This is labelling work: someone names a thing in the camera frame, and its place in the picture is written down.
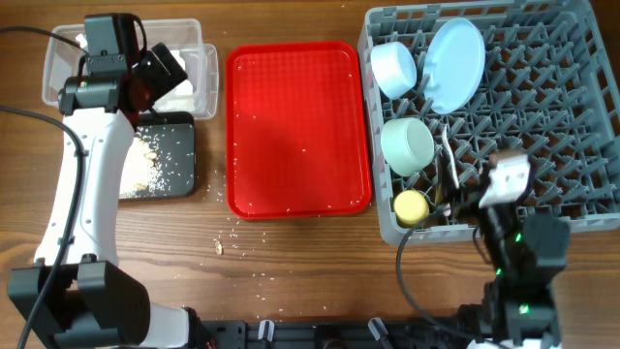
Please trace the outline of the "white plastic spoon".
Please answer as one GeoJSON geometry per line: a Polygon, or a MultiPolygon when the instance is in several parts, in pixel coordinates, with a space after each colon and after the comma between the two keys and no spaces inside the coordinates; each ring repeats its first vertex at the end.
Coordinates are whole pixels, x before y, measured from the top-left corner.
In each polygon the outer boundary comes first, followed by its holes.
{"type": "Polygon", "coordinates": [[[460,185],[459,185],[458,175],[456,171],[454,154],[453,154],[453,151],[451,150],[450,142],[448,138],[448,127],[447,126],[444,126],[442,130],[442,149],[448,159],[448,173],[449,173],[450,182],[455,189],[458,189],[460,185]]]}

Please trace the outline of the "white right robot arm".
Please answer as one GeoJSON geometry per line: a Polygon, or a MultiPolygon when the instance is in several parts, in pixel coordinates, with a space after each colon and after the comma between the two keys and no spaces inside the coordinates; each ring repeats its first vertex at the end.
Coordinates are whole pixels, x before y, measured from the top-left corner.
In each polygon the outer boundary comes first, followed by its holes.
{"type": "Polygon", "coordinates": [[[482,186],[454,189],[440,201],[432,218],[450,212],[473,216],[478,221],[495,271],[484,285],[480,304],[463,304],[453,320],[443,322],[414,300],[402,273],[405,245],[413,234],[407,231],[398,244],[395,271],[399,287],[409,305],[430,325],[463,344],[491,344],[500,348],[538,343],[541,348],[558,348],[561,332],[552,280],[567,266],[570,228],[567,223],[544,213],[521,221],[516,206],[528,193],[519,190],[515,199],[502,195],[496,204],[485,204],[489,192],[482,186]]]}

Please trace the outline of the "white plastic fork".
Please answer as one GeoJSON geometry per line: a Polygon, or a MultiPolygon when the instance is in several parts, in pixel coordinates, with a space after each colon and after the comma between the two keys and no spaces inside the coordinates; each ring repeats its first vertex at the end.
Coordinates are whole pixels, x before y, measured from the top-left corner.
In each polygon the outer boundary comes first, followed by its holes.
{"type": "Polygon", "coordinates": [[[451,215],[453,184],[449,170],[449,159],[446,155],[440,154],[436,157],[435,168],[437,179],[435,205],[441,209],[444,216],[449,217],[451,215]]]}

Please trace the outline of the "mint green bowl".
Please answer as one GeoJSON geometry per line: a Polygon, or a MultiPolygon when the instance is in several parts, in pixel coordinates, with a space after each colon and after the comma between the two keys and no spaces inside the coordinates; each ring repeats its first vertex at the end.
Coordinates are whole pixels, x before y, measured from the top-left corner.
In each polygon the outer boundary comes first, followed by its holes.
{"type": "Polygon", "coordinates": [[[435,143],[420,119],[407,117],[384,124],[381,148],[387,164],[396,174],[410,176],[433,161],[435,143]]]}

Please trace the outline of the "light blue small bowl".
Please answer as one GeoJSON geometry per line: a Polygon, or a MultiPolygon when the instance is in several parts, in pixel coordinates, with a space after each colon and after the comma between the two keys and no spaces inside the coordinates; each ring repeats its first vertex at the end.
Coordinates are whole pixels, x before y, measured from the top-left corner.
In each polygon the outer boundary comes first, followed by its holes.
{"type": "Polygon", "coordinates": [[[400,42],[373,47],[370,63],[375,81],[390,100],[400,98],[417,83],[414,57],[400,42]]]}

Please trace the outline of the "yellow plastic cup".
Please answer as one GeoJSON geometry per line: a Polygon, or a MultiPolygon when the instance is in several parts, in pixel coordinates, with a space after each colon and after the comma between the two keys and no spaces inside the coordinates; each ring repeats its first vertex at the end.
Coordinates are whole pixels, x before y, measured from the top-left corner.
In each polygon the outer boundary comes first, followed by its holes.
{"type": "Polygon", "coordinates": [[[393,200],[393,211],[401,227],[413,227],[429,215],[429,204],[417,190],[406,190],[393,200]]]}

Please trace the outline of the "light blue plate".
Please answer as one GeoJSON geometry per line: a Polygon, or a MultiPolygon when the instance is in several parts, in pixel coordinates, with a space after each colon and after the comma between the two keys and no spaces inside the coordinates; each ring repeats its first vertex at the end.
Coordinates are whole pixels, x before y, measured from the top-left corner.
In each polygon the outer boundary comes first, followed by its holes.
{"type": "Polygon", "coordinates": [[[480,30],[468,19],[447,21],[434,35],[425,55],[422,76],[431,109],[448,114],[463,107],[481,83],[485,66],[485,46],[480,30]]]}

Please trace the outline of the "rice and food scraps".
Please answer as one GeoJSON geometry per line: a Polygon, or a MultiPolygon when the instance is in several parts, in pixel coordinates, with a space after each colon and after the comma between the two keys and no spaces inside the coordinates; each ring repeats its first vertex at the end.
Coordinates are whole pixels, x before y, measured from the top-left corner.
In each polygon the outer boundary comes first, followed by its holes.
{"type": "Polygon", "coordinates": [[[138,128],[128,150],[121,176],[121,200],[155,197],[166,187],[163,179],[158,136],[148,128],[138,128]]]}

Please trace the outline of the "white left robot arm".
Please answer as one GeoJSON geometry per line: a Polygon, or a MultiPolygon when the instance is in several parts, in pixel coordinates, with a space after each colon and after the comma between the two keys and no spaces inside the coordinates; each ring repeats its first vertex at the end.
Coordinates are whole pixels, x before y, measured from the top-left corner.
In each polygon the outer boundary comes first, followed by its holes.
{"type": "Polygon", "coordinates": [[[87,16],[77,74],[58,94],[65,135],[52,214],[33,265],[10,272],[24,317],[19,343],[47,348],[192,348],[201,322],[151,301],[118,265],[115,225],[124,162],[143,111],[186,79],[163,44],[150,46],[133,14],[87,16]]]}

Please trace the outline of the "white napkin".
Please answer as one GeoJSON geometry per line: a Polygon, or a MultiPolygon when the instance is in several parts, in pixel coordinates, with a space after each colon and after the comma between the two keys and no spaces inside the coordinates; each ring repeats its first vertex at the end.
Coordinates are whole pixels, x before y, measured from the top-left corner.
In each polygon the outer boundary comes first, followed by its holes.
{"type": "Polygon", "coordinates": [[[195,94],[199,86],[199,55],[190,50],[173,50],[171,54],[184,69],[188,78],[164,98],[161,108],[163,111],[193,111],[196,108],[195,94]]]}

